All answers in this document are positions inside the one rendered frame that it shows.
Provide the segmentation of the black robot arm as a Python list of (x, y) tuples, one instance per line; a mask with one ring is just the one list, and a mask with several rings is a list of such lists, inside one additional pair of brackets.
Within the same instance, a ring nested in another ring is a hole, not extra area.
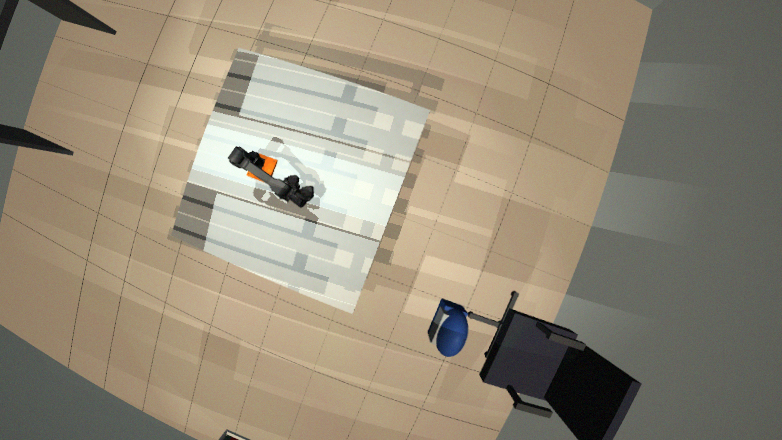
[(297, 175), (289, 175), (284, 177), (283, 180), (280, 178), (274, 179), (271, 175), (262, 169), (266, 160), (261, 158), (259, 153), (253, 150), (248, 153), (240, 146), (235, 146), (228, 159), (233, 166), (242, 168), (245, 171), (252, 173), (264, 183), (270, 185), (270, 189), (274, 192), (274, 194), (284, 201), (291, 200), (300, 208), (306, 205), (307, 197), (299, 192), (296, 192), (297, 189), (295, 186), (300, 188), (300, 185), (298, 185), (299, 177)]

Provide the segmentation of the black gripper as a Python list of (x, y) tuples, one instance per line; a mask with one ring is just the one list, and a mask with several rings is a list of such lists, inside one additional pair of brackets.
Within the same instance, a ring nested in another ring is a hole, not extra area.
[[(301, 193), (302, 195), (305, 195), (306, 197), (314, 197), (314, 190), (313, 190), (313, 187), (312, 187), (312, 186), (306, 186), (306, 187), (302, 187), (301, 189), (300, 189), (300, 188), (297, 188), (297, 187), (295, 186), (295, 188), (297, 189), (297, 191), (296, 191), (296, 192), (299, 192), (299, 193)], [(301, 192), (301, 191), (302, 191), (302, 192)]]

